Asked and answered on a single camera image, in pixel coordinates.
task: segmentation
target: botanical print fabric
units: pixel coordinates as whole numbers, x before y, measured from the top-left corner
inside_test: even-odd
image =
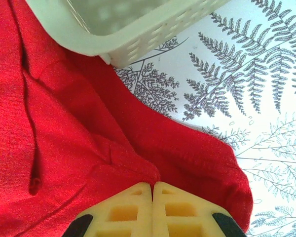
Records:
[[[232,0],[116,71],[149,107],[234,149],[255,200],[248,237],[296,237],[296,0]]]

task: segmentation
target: white plastic basket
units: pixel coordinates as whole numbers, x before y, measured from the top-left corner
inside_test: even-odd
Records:
[[[26,0],[61,46],[123,68],[229,0]]]

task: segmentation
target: table surface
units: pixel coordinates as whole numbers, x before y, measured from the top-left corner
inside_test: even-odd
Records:
[[[248,237],[296,237],[296,0],[232,0],[116,70],[143,103],[229,144]]]

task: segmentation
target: red fabric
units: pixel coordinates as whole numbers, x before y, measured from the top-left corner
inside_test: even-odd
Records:
[[[64,50],[0,0],[0,237],[61,236],[84,209],[162,180],[227,209],[253,201],[232,149],[139,102],[98,57]]]

